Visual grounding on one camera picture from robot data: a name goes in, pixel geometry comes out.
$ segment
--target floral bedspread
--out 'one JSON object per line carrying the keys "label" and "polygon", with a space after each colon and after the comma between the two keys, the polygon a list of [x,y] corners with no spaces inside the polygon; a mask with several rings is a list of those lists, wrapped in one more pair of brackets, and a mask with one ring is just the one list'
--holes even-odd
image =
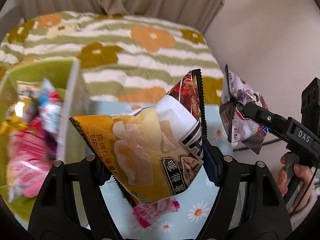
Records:
{"label": "floral bedspread", "polygon": [[[217,106],[223,74],[197,30],[147,17],[64,11],[15,27],[0,45],[3,69],[61,57],[81,61],[94,114],[153,105],[189,70],[200,68],[208,139],[224,154],[232,155]],[[160,217],[146,230],[135,222],[114,182],[106,183],[102,192],[123,238],[176,240],[197,236],[218,189],[201,169],[190,188],[176,196],[180,211]],[[231,226],[236,226],[240,212],[239,202]]]}
{"label": "floral bedspread", "polygon": [[223,74],[197,30],[140,16],[64,11],[12,29],[0,66],[77,57],[93,100],[156,103],[189,70],[201,68],[206,104],[219,104]]}

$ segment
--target human hand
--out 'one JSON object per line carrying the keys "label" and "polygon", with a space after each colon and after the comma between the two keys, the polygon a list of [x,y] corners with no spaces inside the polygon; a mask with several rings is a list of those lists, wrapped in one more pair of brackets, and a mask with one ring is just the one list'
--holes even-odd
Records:
{"label": "human hand", "polygon": [[[286,157],[286,155],[284,154],[280,159],[280,162],[282,164],[285,164],[285,157]],[[296,176],[298,178],[302,178],[303,179],[304,185],[303,185],[302,189],[300,190],[297,198],[294,200],[293,205],[289,208],[289,210],[288,210],[289,214],[291,214],[293,212],[294,208],[296,207],[296,205],[298,204],[299,200],[301,199],[303,193],[306,191],[306,189],[307,189],[307,187],[308,187],[308,185],[309,185],[309,183],[310,183],[310,181],[312,179],[312,176],[313,176],[313,172],[311,171],[311,169],[308,166],[303,166],[303,165],[300,165],[298,163],[296,163],[294,165],[294,173],[296,174]],[[279,188],[279,190],[280,190],[280,192],[281,192],[281,194],[283,196],[288,191],[288,187],[285,184],[286,181],[287,181],[287,173],[285,172],[284,167],[283,167],[279,171],[278,179],[277,179],[278,188]],[[314,183],[312,182],[310,188],[308,189],[307,193],[305,194],[303,200],[300,202],[300,204],[297,207],[295,212],[301,211],[308,204],[308,200],[309,200],[311,192],[313,190],[313,184]]]}

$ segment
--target das logo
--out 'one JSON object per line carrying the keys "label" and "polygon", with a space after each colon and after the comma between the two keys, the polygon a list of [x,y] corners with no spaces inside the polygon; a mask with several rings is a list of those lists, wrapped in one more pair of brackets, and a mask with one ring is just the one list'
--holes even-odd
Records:
{"label": "das logo", "polygon": [[310,136],[303,131],[299,131],[298,136],[303,140],[305,140],[306,142],[309,142],[310,140]]}
{"label": "das logo", "polygon": [[313,138],[307,134],[304,130],[296,127],[294,133],[295,136],[297,136],[300,140],[303,140],[308,145],[311,145],[313,142]]}

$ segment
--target pink packet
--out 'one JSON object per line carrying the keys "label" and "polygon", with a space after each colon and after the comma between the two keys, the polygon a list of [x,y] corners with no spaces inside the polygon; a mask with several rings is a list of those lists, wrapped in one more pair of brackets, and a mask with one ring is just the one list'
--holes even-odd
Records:
{"label": "pink packet", "polygon": [[46,161],[47,146],[41,134],[41,119],[36,117],[23,132],[17,155],[7,165],[9,202],[21,196],[37,196],[52,163]]}
{"label": "pink packet", "polygon": [[7,145],[7,154],[9,159],[13,159],[14,157],[17,156],[22,143],[23,143],[23,132],[16,130],[12,134],[10,134],[10,140]]}
{"label": "pink packet", "polygon": [[132,209],[139,224],[143,228],[147,228],[151,226],[152,218],[167,213],[177,212],[180,209],[180,205],[174,198],[166,198],[154,204],[140,203]]}

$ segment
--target potato chip bag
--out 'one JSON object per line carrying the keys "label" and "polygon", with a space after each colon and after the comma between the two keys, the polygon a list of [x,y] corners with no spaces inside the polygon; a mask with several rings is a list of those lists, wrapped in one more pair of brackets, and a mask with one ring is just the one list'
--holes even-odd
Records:
{"label": "potato chip bag", "polygon": [[231,72],[226,65],[223,79],[220,117],[228,135],[228,141],[241,141],[254,153],[259,154],[268,127],[244,117],[241,108],[252,102],[268,109],[262,95]]}
{"label": "potato chip bag", "polygon": [[0,135],[10,135],[14,131],[23,131],[37,114],[37,105],[32,98],[23,97],[9,107],[5,113]]}
{"label": "potato chip bag", "polygon": [[206,122],[199,69],[186,74],[153,107],[125,115],[74,116],[70,121],[141,203],[184,192],[203,165]]}

